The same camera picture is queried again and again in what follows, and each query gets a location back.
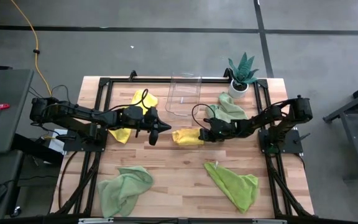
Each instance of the transparent bin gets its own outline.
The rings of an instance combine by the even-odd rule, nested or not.
[[[191,117],[191,109],[200,102],[201,75],[173,73],[169,87],[166,111],[177,118]]]

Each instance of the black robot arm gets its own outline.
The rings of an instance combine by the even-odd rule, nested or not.
[[[82,141],[98,142],[101,131],[120,128],[136,129],[136,137],[140,130],[150,132],[149,143],[155,145],[158,134],[171,129],[171,126],[158,118],[157,109],[150,107],[143,115],[143,109],[129,106],[109,111],[98,111],[74,105],[56,98],[34,98],[30,112],[32,125],[42,126],[45,123],[55,123],[78,134]],[[85,124],[80,120],[90,121]],[[60,139],[70,139],[76,136],[59,136]]]
[[[289,113],[282,112],[282,108],[290,106]],[[227,123],[217,118],[205,118],[204,121],[211,125],[211,129],[200,129],[200,140],[216,142],[232,138],[246,138],[252,135],[256,129],[274,121],[280,124],[272,125],[268,129],[271,144],[281,146],[285,135],[296,124],[306,123],[313,118],[308,98],[297,98],[274,103],[264,109],[261,114],[251,119],[236,119]]]

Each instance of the wooden table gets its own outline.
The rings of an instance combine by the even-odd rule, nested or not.
[[[99,78],[84,77],[78,99],[79,105],[93,108]],[[138,138],[135,138],[135,131],[132,131],[127,144],[119,143],[109,135],[106,150],[102,153],[100,161],[98,182],[117,177],[119,175],[117,168],[122,166],[143,166],[151,173],[155,183],[149,191],[140,195],[131,213],[132,217],[273,218],[266,163],[259,149],[257,133],[245,139],[232,139],[222,143],[206,142],[203,146],[175,145],[172,141],[172,131],[198,127],[198,125],[192,119],[175,119],[165,111],[169,85],[169,83],[114,84],[110,107],[128,104],[136,90],[148,88],[149,93],[158,98],[157,109],[160,119],[170,124],[172,129],[160,133],[155,146],[149,145],[149,134],[145,131],[141,131]],[[283,79],[268,79],[268,86],[272,103],[287,99]],[[219,94],[227,89],[227,84],[202,84],[200,103],[217,104]],[[260,93],[261,98],[264,99],[263,92]],[[252,86],[246,96],[235,100],[235,103],[243,107],[248,117],[257,115]],[[200,106],[196,118],[202,121],[205,117],[205,108]],[[61,173],[68,157],[65,156],[63,160]],[[78,185],[83,157],[84,153],[79,152],[68,165],[62,184],[62,204]],[[259,195],[245,214],[238,212],[208,176],[203,163],[209,161],[219,161],[219,165],[237,174],[253,174],[259,178]],[[283,164],[288,188],[302,206],[313,213],[302,162],[294,155],[284,154]],[[57,189],[58,187],[51,212],[58,210]],[[281,190],[277,192],[280,208],[284,211]],[[85,207],[87,195],[88,188],[84,190],[81,211]],[[97,192],[94,195],[92,216],[102,216]]]

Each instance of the metal bracket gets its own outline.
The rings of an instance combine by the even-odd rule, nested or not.
[[[270,149],[269,144],[269,131],[268,130],[259,130],[258,132],[259,145],[262,152],[268,153],[290,153],[290,154],[299,154],[303,153],[302,143],[299,141],[300,135],[298,130],[290,130],[285,136],[285,144],[280,149]]]
[[[231,70],[230,68],[226,68],[224,73],[223,73],[223,77],[224,78],[229,78],[229,83],[231,83],[232,75],[233,75],[233,70]]]
[[[65,145],[63,147],[64,151],[78,151],[78,152],[103,152],[104,147],[107,141],[108,131],[107,129],[100,130],[100,140],[98,142],[92,142],[91,144],[87,144],[86,142],[82,142],[81,136],[74,132],[68,131],[67,135],[76,136],[74,140],[66,140]]]
[[[78,224],[113,223],[114,218],[80,218]]]
[[[100,78],[99,79],[99,88],[102,88],[110,81],[110,78]]]
[[[131,71],[131,74],[129,75],[129,79],[128,79],[128,80],[131,82],[131,81],[134,79],[135,76],[137,76],[136,71],[135,71],[135,70],[132,70],[132,71]]]
[[[287,224],[286,220],[268,220],[264,218],[258,218],[252,220],[254,224]]]
[[[267,85],[267,80],[266,79],[258,79],[257,82],[260,86],[262,86],[263,88],[268,88],[269,86]]]
[[[189,223],[189,219],[187,218],[178,218],[178,223],[177,224],[188,224]]]

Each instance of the green cloth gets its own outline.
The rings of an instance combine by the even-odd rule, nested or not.
[[[140,194],[153,185],[153,177],[141,166],[118,168],[120,175],[98,183],[103,217],[131,214]]]
[[[223,191],[230,201],[244,213],[253,204],[258,191],[258,178],[252,174],[237,175],[231,170],[217,166],[213,162],[204,163],[215,184]]]
[[[234,104],[233,98],[227,93],[221,93],[219,95],[220,105],[210,105],[215,112],[216,118],[222,119],[227,123],[230,123],[232,119],[247,119],[246,112],[240,107]],[[206,110],[209,118],[213,118],[214,114],[211,110]]]

